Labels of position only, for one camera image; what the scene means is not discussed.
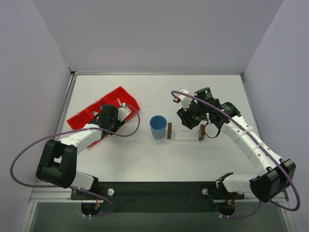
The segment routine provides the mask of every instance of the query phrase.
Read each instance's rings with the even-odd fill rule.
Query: gray wall
[[[16,232],[31,188],[16,184],[9,167],[22,148],[55,131],[70,72],[31,0],[2,1],[0,31],[0,227]],[[19,179],[34,182],[42,146],[20,159]]]
[[[33,0],[73,71],[244,71],[283,0]]]
[[[244,81],[264,141],[296,163],[301,208],[298,231],[309,226],[309,1],[285,0],[245,70]],[[295,206],[289,190],[290,206]]]

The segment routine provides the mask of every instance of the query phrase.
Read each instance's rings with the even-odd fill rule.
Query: red tray
[[[138,111],[140,110],[140,107],[137,104],[136,100],[130,94],[128,94],[128,92],[126,92],[126,90],[124,88],[122,88],[120,86],[117,89],[114,89],[109,94],[105,95],[100,100],[98,100],[95,103],[93,103],[92,105],[88,106],[87,108],[85,108],[81,112],[79,112],[76,115],[74,115],[73,117],[69,118],[67,120],[67,123],[70,125],[70,127],[73,130],[83,128],[86,125],[86,123],[88,123],[90,120],[93,119],[93,117],[94,117],[93,112],[94,111],[98,112],[98,113],[102,112],[101,111],[102,105],[107,103],[107,104],[116,105],[117,108],[119,108],[120,105],[119,105],[118,100],[117,100],[118,98],[120,99],[120,102],[128,103],[128,104],[134,106]],[[130,119],[135,114],[135,110],[133,110],[131,107],[129,107],[129,108],[131,109],[132,113],[125,119],[125,121]]]

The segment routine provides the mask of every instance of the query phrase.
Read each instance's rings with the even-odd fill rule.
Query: purple cable
[[[200,98],[197,98],[195,96],[192,96],[192,95],[189,95],[189,94],[186,94],[186,93],[182,93],[182,92],[179,92],[179,91],[172,91],[171,92],[172,96],[174,98],[177,98],[174,94],[180,94],[180,95],[184,95],[186,97],[189,97],[189,98],[192,98],[204,105],[207,105],[208,107],[214,109],[215,111],[219,112],[220,114],[222,114],[223,116],[225,116],[226,118],[228,118],[231,122],[233,122],[236,126],[238,126],[241,130],[245,131],[245,129],[237,122],[235,121],[234,119],[232,119],[229,115],[227,115],[226,113],[224,113],[223,111],[221,111],[220,109],[218,109],[217,107],[209,104],[208,102],[206,101],[203,101],[202,99]],[[250,133],[250,132],[246,132],[248,134],[248,136],[255,142],[255,144],[259,145],[259,142],[254,138],[254,136]],[[280,169],[280,171],[282,171],[282,173],[284,174],[284,176],[286,177],[286,179],[289,181],[294,193],[295,193],[295,196],[296,196],[296,200],[297,200],[297,204],[295,206],[295,208],[288,208],[288,207],[285,207],[285,206],[282,206],[274,201],[270,201],[271,203],[273,203],[274,205],[282,208],[282,209],[285,209],[285,210],[288,210],[288,211],[297,211],[299,208],[300,208],[300,197],[299,197],[299,194],[298,194],[298,191],[293,183],[293,181],[291,180],[291,178],[289,177],[289,175],[286,173],[286,171],[284,170],[284,168],[282,168],[280,166],[280,164],[272,157],[272,155],[266,151],[265,148],[263,148],[262,146],[259,147],[265,154],[266,156],[268,156],[276,165],[277,167]]]
[[[92,196],[95,196],[95,197],[99,197],[101,198],[102,200],[104,201],[107,201],[109,204],[111,204],[113,207],[114,207],[114,210],[111,210],[111,211],[108,211],[108,212],[103,212],[103,213],[99,213],[97,215],[91,215],[92,218],[95,218],[95,217],[99,217],[99,216],[103,216],[103,215],[106,215],[106,214],[110,214],[110,213],[113,213],[116,209],[116,205],[108,200],[107,198],[103,197],[103,196],[100,196],[98,194],[95,194],[93,192],[89,192],[89,191],[86,191],[86,190],[83,190],[83,189],[78,189],[78,188],[71,188],[72,190],[76,190],[76,191],[80,191],[80,192],[83,192],[83,193],[86,193],[86,194],[89,194],[89,195],[92,195]]]
[[[256,214],[256,213],[260,210],[261,203],[262,203],[262,202],[260,201],[260,202],[259,202],[259,205],[258,205],[257,208],[256,208],[256,210],[253,211],[253,212],[250,213],[250,214],[247,214],[247,215],[236,216],[236,217],[233,217],[233,216],[228,217],[227,215],[224,215],[224,214],[221,214],[221,215],[222,215],[223,217],[227,218],[227,219],[244,219],[244,218],[248,218],[248,217],[253,216],[254,214]]]
[[[45,139],[49,139],[49,138],[53,138],[55,136],[60,136],[60,135],[64,135],[64,134],[70,134],[70,133],[76,133],[76,132],[80,132],[80,131],[87,131],[87,130],[99,130],[99,131],[105,131],[107,133],[110,133],[110,134],[113,134],[113,135],[116,135],[116,136],[119,136],[119,137],[129,137],[133,134],[135,134],[135,132],[137,132],[137,130],[139,129],[140,127],[140,114],[139,112],[137,111],[137,109],[135,109],[132,105],[130,104],[126,104],[127,106],[131,107],[133,110],[135,110],[136,114],[137,114],[137,117],[139,118],[139,122],[137,124],[137,127],[136,129],[130,133],[130,134],[117,134],[117,133],[114,133],[112,131],[109,131],[109,130],[106,130],[106,129],[103,129],[103,128],[97,128],[97,127],[90,127],[90,128],[83,128],[83,129],[78,129],[78,130],[71,130],[71,131],[66,131],[66,132],[61,132],[61,133],[57,133],[57,134],[53,134],[53,135],[48,135],[48,136],[45,136],[31,144],[29,144],[27,147],[25,147],[21,152],[18,153],[18,155],[15,157],[15,159],[13,160],[12,164],[11,164],[11,167],[10,167],[10,175],[11,175],[11,178],[18,184],[20,185],[23,185],[25,187],[31,187],[31,188],[56,188],[58,186],[56,185],[30,185],[30,184],[27,184],[27,183],[24,183],[24,182],[21,182],[20,180],[18,180],[15,175],[14,175],[14,172],[13,172],[13,168],[14,168],[14,165],[15,163],[17,162],[17,160],[19,159],[19,157],[25,152],[27,151],[29,148],[31,148],[32,146],[36,145],[37,143],[45,140]]]

